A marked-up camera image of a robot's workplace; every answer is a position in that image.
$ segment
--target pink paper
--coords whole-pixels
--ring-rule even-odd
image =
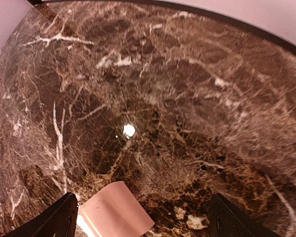
[[[96,237],[140,237],[154,225],[124,182],[101,189],[79,213]]]

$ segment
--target pink wall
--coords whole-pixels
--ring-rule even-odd
[[[296,0],[171,0],[221,13],[263,28],[296,45]],[[0,0],[0,49],[31,5]]]
[[[30,8],[26,0],[0,0],[0,49]]]

